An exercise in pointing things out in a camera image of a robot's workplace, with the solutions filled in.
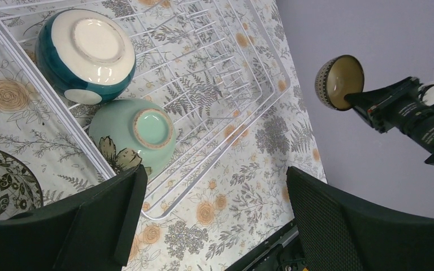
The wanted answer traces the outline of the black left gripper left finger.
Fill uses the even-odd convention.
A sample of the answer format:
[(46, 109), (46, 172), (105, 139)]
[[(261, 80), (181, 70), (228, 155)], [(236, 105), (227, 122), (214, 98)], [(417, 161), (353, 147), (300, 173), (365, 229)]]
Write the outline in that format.
[(0, 270), (121, 270), (144, 203), (143, 165), (0, 220)]

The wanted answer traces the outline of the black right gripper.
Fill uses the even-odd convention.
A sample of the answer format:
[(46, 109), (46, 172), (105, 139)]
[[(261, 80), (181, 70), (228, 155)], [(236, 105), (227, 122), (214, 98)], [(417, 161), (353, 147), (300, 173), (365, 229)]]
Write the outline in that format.
[(397, 128), (417, 145), (430, 153), (424, 161), (434, 165), (434, 105), (421, 99), (420, 79), (407, 77), (387, 87), (344, 96), (379, 133)]

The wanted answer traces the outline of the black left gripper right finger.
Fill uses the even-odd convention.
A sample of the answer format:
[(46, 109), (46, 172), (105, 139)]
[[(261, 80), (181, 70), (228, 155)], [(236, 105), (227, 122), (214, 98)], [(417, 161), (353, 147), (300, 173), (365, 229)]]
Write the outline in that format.
[(310, 270), (434, 270), (434, 218), (371, 203), (296, 167), (287, 188)]

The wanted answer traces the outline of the black gold-rimmed bowl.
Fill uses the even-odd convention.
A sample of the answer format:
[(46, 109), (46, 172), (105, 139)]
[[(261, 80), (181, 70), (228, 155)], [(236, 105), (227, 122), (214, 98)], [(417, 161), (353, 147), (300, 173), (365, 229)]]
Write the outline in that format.
[(361, 93), (364, 71), (359, 60), (352, 55), (341, 55), (326, 62), (315, 78), (315, 93), (328, 108), (347, 111), (352, 105), (345, 100), (347, 94)]

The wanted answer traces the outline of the red patterned bowl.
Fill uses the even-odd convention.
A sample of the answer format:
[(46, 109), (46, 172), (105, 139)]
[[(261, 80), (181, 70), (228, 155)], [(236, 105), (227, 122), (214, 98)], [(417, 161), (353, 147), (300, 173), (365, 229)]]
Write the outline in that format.
[(0, 220), (43, 205), (43, 193), (36, 176), (22, 161), (0, 150)]

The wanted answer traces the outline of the mint green bowl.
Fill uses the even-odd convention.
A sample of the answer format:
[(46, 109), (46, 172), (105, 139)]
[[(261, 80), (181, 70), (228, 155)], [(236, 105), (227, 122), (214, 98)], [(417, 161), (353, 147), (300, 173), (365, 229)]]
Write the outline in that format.
[(88, 135), (115, 173), (143, 165), (149, 178), (164, 170), (176, 147), (171, 118), (145, 99), (105, 104), (92, 118)]

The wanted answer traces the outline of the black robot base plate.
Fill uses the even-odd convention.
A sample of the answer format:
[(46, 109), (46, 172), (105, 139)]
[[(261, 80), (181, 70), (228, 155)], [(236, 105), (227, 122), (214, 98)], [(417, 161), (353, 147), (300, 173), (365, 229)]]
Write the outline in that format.
[(291, 220), (227, 270), (306, 270), (297, 221)]

